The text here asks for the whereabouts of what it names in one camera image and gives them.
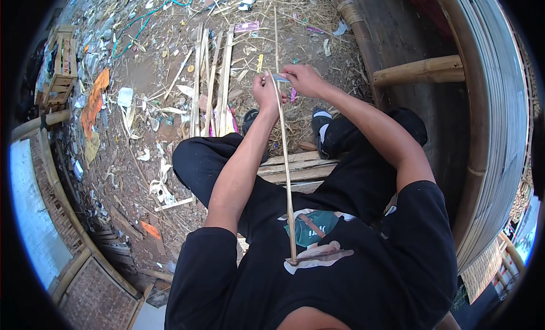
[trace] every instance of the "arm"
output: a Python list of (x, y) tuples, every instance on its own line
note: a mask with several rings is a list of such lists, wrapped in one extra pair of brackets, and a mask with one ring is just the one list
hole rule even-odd
[(407, 184), (428, 180), (432, 169), (420, 144), (390, 116), (326, 83), (310, 65), (286, 65), (282, 75), (300, 93), (321, 98), (337, 108), (397, 170), (397, 192)]
[[(221, 227), (236, 235), (237, 224), (252, 193), (263, 151), (279, 118), (272, 81), (267, 73), (253, 80), (252, 93), (260, 111), (216, 180), (204, 227)], [(286, 101), (285, 94), (282, 94), (282, 100)]]

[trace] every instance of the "black pants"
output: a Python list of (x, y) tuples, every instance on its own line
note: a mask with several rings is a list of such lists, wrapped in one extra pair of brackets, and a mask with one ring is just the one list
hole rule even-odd
[[(395, 109), (388, 115), (420, 145), (426, 143), (426, 127), (414, 112)], [(207, 208), (218, 175), (241, 141), (242, 136), (237, 133), (224, 137), (193, 137), (182, 141), (174, 151), (174, 173)], [(346, 117), (331, 122), (325, 133), (324, 144), (328, 143), (336, 145), (329, 154), (348, 152), (348, 155), (341, 159), (314, 193), (294, 192), (293, 210), (339, 211), (359, 217), (370, 225), (382, 217), (384, 208), (396, 192), (396, 170)], [(286, 189), (256, 176), (238, 231), (250, 244), (260, 227), (286, 211)]]

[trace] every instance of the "forearm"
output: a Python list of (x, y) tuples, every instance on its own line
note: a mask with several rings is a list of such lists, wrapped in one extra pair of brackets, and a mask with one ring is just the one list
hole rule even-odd
[(253, 190), (257, 169), (277, 116), (261, 112), (218, 176), (205, 227), (222, 227), (236, 235), (240, 215)]
[(434, 182), (422, 147), (390, 116), (329, 84), (324, 88), (322, 98), (356, 125), (398, 173), (403, 167), (409, 166), (414, 168), (416, 174), (424, 173), (422, 180)]

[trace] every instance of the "cloth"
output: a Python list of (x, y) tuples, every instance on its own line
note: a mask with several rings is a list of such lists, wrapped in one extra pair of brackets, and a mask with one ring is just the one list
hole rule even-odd
[[(353, 127), (335, 121), (328, 132), (336, 123)], [(407, 128), (411, 123), (400, 124), (415, 136)], [(231, 232), (201, 228), (190, 233), (174, 273), (165, 328), (275, 329), (302, 306), (317, 308), (352, 329), (434, 327), (456, 295), (456, 255), (443, 194), (429, 181), (407, 185), (396, 212), (382, 221), (388, 238), (381, 237), (370, 225), (378, 223), (396, 191), (396, 172), (361, 133), (356, 138), (359, 142), (314, 193), (293, 193), (296, 211), (356, 216), (350, 221), (340, 217), (318, 242), (338, 241), (353, 255), (328, 267), (287, 272), (283, 265), (290, 242), (285, 221), (277, 219), (286, 213), (286, 191), (256, 177), (238, 225), (250, 245), (239, 267)], [(192, 138), (174, 151), (175, 174), (205, 206), (241, 141), (234, 133)], [(305, 249), (297, 246), (298, 253)]]

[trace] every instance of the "foot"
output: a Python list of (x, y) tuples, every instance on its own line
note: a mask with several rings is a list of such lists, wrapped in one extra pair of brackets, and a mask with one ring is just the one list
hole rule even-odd
[(325, 131), (327, 130), (329, 124), (333, 121), (333, 118), (330, 113), (325, 109), (320, 107), (315, 107), (312, 110), (312, 132), (316, 141), (316, 146), (318, 147), (318, 155), (320, 158), (328, 159), (330, 156), (328, 154), (327, 146), (324, 146), (325, 141)]
[[(255, 118), (257, 118), (257, 114), (259, 114), (259, 110), (257, 109), (250, 109), (245, 115), (242, 120), (242, 136), (246, 136), (248, 134), (248, 130), (252, 126), (252, 123), (255, 121)], [(268, 149), (265, 149), (265, 152), (263, 153), (263, 157), (261, 158), (261, 163), (267, 161), (269, 158), (269, 151)]]

